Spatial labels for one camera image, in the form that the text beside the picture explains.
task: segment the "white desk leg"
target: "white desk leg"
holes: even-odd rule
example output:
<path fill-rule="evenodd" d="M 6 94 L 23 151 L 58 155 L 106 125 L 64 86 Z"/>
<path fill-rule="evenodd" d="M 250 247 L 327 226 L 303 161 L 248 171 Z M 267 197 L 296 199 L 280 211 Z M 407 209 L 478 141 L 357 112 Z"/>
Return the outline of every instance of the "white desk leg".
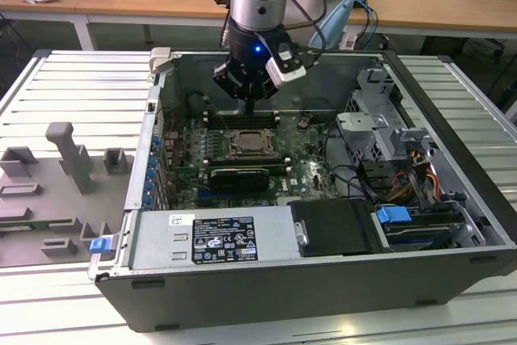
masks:
<path fill-rule="evenodd" d="M 142 24 L 144 28 L 144 41 L 147 44 L 152 44 L 154 42 L 153 35 L 151 34 L 151 26 L 148 24 Z"/>
<path fill-rule="evenodd" d="M 85 15 L 71 15 L 70 22 L 74 24 L 82 50 L 97 50 L 95 39 L 88 29 L 88 18 Z"/>

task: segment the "robotic arm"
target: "robotic arm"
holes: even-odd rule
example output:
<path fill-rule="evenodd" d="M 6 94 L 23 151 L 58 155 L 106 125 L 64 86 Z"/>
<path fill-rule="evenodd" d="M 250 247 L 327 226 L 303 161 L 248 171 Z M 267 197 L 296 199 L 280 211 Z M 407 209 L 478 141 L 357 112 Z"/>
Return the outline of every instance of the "robotic arm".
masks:
<path fill-rule="evenodd" d="M 229 55 L 214 69 L 214 81 L 232 98 L 269 99 L 286 82 L 303 77 L 305 67 L 282 21 L 287 0 L 231 0 Z"/>

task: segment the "black plastic cover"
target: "black plastic cover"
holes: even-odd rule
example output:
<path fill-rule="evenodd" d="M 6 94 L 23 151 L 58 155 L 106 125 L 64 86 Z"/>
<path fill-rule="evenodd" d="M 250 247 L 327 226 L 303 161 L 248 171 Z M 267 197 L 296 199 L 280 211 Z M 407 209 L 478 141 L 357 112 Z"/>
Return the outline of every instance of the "black plastic cover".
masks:
<path fill-rule="evenodd" d="M 365 200 L 313 200 L 291 203 L 292 219 L 305 224 L 309 244 L 301 256 L 364 255 L 382 252 Z"/>

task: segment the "label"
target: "label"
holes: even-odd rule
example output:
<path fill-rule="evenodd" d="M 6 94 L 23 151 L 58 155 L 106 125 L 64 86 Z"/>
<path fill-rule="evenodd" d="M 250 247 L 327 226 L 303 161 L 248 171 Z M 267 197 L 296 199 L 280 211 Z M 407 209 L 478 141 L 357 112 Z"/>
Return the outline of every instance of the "label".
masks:
<path fill-rule="evenodd" d="M 169 216 L 169 226 L 174 225 L 192 225 L 195 214 L 171 214 Z"/>
<path fill-rule="evenodd" d="M 194 220 L 192 262 L 215 264 L 258 260 L 253 217 Z"/>
<path fill-rule="evenodd" d="M 0 228 L 0 232 L 21 232 L 23 230 L 32 230 L 32 228 L 28 225 L 4 226 L 4 227 Z"/>

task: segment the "motherboard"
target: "motherboard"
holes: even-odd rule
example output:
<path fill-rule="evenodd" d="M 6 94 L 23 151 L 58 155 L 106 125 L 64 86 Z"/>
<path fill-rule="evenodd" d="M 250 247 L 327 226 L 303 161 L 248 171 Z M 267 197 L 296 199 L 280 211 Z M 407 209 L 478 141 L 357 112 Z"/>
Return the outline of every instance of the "motherboard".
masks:
<path fill-rule="evenodd" d="M 286 205 L 337 198 L 325 167 L 327 124 L 301 114 L 215 116 L 164 134 L 171 209 Z"/>

